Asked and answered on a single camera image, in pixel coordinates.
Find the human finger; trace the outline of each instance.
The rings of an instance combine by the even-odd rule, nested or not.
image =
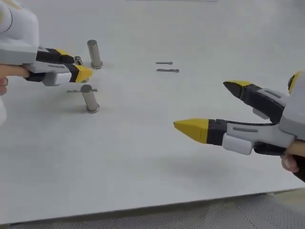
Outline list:
[[[30,73],[28,70],[21,66],[0,64],[0,78],[4,78],[11,75],[27,78],[29,77]]]
[[[296,164],[296,161],[293,157],[293,155],[287,154],[285,156],[281,156],[282,159],[282,166],[284,169],[296,173],[297,171],[299,171],[299,168]]]
[[[7,88],[5,86],[0,86],[0,95],[4,95],[7,91]]]
[[[304,141],[294,141],[286,151],[288,154],[304,156],[305,157],[305,142]]]
[[[0,86],[7,86],[9,83],[8,78],[4,77],[4,78],[0,78]]]

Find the metal cylinder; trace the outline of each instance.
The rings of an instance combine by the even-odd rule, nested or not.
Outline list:
[[[93,69],[100,69],[103,67],[103,62],[101,61],[99,47],[97,46],[96,40],[89,40],[87,42],[89,54],[91,58],[91,67]]]
[[[87,111],[91,114],[96,113],[100,109],[100,105],[96,102],[94,92],[89,84],[85,84],[81,87],[81,94],[84,97]]]
[[[82,59],[80,56],[74,57],[74,64],[84,66],[84,63],[82,62]]]

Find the white table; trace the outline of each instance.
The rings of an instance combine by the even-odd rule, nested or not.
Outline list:
[[[191,117],[261,122],[225,80],[285,92],[304,69],[302,0],[218,2],[45,0],[41,44],[104,68],[79,85],[47,88],[11,77],[0,127],[0,224],[305,187],[272,156],[201,145],[173,127]],[[173,61],[180,73],[156,72]]]

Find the metal pin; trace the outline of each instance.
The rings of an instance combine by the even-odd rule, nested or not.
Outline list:
[[[87,42],[89,54],[91,58],[91,67],[93,69],[100,69],[103,67],[103,62],[101,61],[99,47],[97,46],[96,40],[89,40]]]
[[[84,63],[82,62],[82,59],[80,56],[74,57],[74,64],[84,66]]]
[[[89,84],[85,84],[81,87],[81,94],[84,97],[87,111],[91,114],[96,113],[100,109],[100,105],[96,102],[94,92]]]
[[[174,72],[174,73],[178,73],[179,69],[163,69],[163,68],[158,68],[157,72]]]
[[[98,92],[99,89],[97,88],[94,88],[92,89],[93,92]],[[76,92],[81,92],[81,90],[67,90],[68,93],[76,93]]]
[[[173,62],[156,62],[156,64],[173,64]]]

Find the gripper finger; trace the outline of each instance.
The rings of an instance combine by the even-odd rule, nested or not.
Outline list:
[[[74,63],[74,58],[61,49],[48,49],[39,47],[36,61],[50,63]]]
[[[280,131],[276,124],[239,123],[222,119],[187,119],[174,122],[174,127],[191,139],[226,150],[249,155],[278,156],[294,141],[293,135]]]
[[[227,130],[225,120],[193,118],[173,123],[174,127],[191,139],[203,143],[221,146]]]
[[[253,113],[272,123],[279,123],[288,96],[247,81],[225,81],[224,86],[238,99],[253,108]]]
[[[46,86],[80,83],[92,76],[91,69],[74,64],[35,62],[24,67],[30,71],[27,81],[43,82]]]

